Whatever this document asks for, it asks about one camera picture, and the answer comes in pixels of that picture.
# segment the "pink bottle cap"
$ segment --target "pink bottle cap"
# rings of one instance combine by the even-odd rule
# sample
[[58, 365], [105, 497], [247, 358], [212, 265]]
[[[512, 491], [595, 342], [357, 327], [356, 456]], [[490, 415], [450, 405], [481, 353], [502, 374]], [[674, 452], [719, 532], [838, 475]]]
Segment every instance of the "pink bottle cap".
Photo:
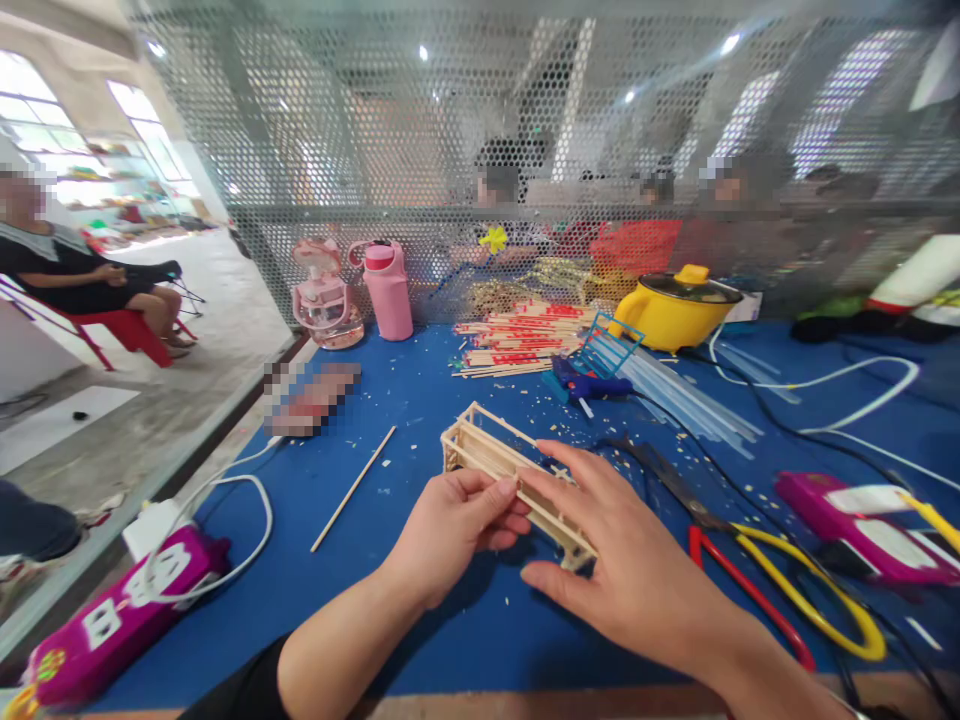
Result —
[[389, 245], [367, 247], [365, 262], [368, 270], [386, 270], [393, 262], [394, 251]]

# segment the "wall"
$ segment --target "wall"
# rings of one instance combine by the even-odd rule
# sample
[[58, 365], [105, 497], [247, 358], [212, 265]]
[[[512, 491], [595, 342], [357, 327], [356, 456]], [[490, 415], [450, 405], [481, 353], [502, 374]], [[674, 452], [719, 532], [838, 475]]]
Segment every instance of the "wall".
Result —
[[81, 43], [2, 24], [0, 49], [19, 53], [36, 66], [67, 115], [84, 135], [137, 139], [136, 131], [110, 93], [107, 80], [142, 89], [153, 103], [171, 141], [181, 152], [194, 185], [214, 219], [220, 222], [227, 220], [226, 210], [216, 195], [213, 183], [186, 140], [177, 111], [167, 99], [160, 78], [146, 60], [132, 62]]
[[11, 303], [0, 300], [0, 402], [56, 380], [81, 364]]

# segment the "ceiling light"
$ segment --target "ceiling light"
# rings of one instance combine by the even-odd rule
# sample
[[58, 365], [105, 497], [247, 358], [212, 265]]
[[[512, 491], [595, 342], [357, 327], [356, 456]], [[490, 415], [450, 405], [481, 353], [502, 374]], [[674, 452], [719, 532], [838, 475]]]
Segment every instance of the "ceiling light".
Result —
[[737, 46], [737, 43], [740, 42], [740, 33], [734, 33], [726, 40], [723, 41], [723, 47], [720, 48], [721, 55], [730, 54], [733, 49]]

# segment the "sleeve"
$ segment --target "sleeve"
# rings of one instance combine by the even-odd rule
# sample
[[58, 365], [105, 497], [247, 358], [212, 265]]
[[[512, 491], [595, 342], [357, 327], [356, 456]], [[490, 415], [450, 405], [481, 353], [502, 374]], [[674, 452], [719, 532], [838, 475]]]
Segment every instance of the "sleeve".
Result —
[[277, 665], [289, 635], [261, 650], [179, 720], [290, 720], [280, 701]]
[[10, 240], [3, 239], [0, 242], [0, 273], [16, 275], [32, 272], [42, 273], [45, 270], [46, 262], [36, 253]]

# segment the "blue tablecloth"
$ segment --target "blue tablecloth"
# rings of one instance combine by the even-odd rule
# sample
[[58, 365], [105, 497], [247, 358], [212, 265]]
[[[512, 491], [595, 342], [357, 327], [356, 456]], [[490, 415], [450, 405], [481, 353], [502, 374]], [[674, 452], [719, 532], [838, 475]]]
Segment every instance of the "blue tablecloth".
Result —
[[[728, 520], [765, 527], [754, 510], [718, 483], [708, 463], [697, 461], [699, 453], [689, 441], [653, 422], [635, 401], [597, 401], [596, 418], [588, 421], [578, 409], [561, 405], [538, 375], [453, 378], [447, 363], [457, 355], [461, 340], [448, 326], [430, 326], [403, 343], [370, 337], [348, 351], [317, 354], [314, 370], [323, 362], [359, 362], [363, 378], [359, 391], [347, 398], [322, 435], [296, 441], [238, 468], [238, 472], [258, 475], [273, 503], [276, 524], [264, 552], [235, 583], [193, 609], [119, 678], [92, 710], [188, 705], [250, 655], [279, 634], [293, 630], [317, 608], [374, 570], [392, 547], [426, 480], [442, 469], [440, 433], [473, 400], [534, 437], [587, 445], [599, 437], [627, 431], [635, 442], [649, 440], [672, 458], [711, 510]], [[755, 333], [732, 342], [780, 367], [783, 377], [790, 380], [818, 377], [849, 364], [841, 346], [799, 345], [788, 337], [787, 326], [779, 323], [760, 325]], [[893, 351], [925, 359], [931, 368], [934, 362], [945, 362], [942, 358], [948, 353], [956, 352], [955, 345], [934, 349], [896, 341], [886, 345]], [[869, 353], [854, 350], [852, 357], [859, 360]], [[815, 545], [812, 535], [777, 502], [772, 490], [777, 471], [821, 471], [855, 484], [880, 480], [854, 459], [782, 435], [761, 415], [748, 389], [724, 382], [713, 369], [686, 360], [673, 367], [765, 430], [766, 435], [751, 446], [757, 456], [754, 461], [745, 460], [724, 445], [707, 442], [707, 447], [742, 486], [752, 486], [758, 501], [780, 506], [772, 512], [811, 547]], [[883, 377], [897, 378], [902, 373], [899, 367], [873, 366], [871, 371], [801, 390], [803, 403], [798, 406], [772, 395], [768, 402], [793, 427], [819, 427], [889, 387]], [[941, 399], [947, 392], [943, 389]], [[313, 541], [391, 425], [396, 425], [397, 431], [383, 455], [320, 550], [311, 554]], [[851, 431], [947, 477], [960, 477], [960, 417], [955, 410], [903, 395], [858, 421]], [[257, 433], [244, 454], [259, 450], [265, 442], [266, 438]], [[518, 442], [516, 446], [532, 454], [529, 447], [521, 448]], [[642, 493], [636, 468], [621, 469]], [[897, 466], [897, 470], [948, 520], [960, 525], [960, 495], [956, 491], [903, 466]], [[663, 488], [658, 488], [655, 495], [651, 504], [659, 508], [664, 523], [685, 544], [688, 515]], [[233, 541], [230, 557], [234, 562], [246, 557], [262, 533], [263, 510], [250, 486], [217, 491], [197, 517], [211, 536]], [[801, 630], [820, 668], [834, 670], [833, 648], [826, 639], [781, 600], [766, 577], [729, 538], [714, 539]], [[429, 613], [404, 640], [371, 692], [529, 691], [682, 680], [616, 647], [522, 583], [519, 569], [525, 562], [533, 557], [552, 558], [554, 554], [552, 544], [535, 531], [531, 539], [522, 540], [510, 552], [478, 556], [441, 608]], [[756, 610], [719, 568], [710, 567], [709, 573], [736, 602]], [[916, 650], [930, 663], [957, 666], [957, 590], [917, 590], [904, 598], [889, 590], [866, 588], [865, 594], [897, 619]], [[842, 613], [833, 612], [831, 616], [838, 627], [855, 632]], [[904, 616], [920, 622], [943, 651], [934, 650], [921, 639]], [[881, 664], [862, 663], [852, 657], [849, 661], [857, 670], [902, 667], [896, 657]], [[330, 657], [330, 662], [336, 662], [336, 658]]]

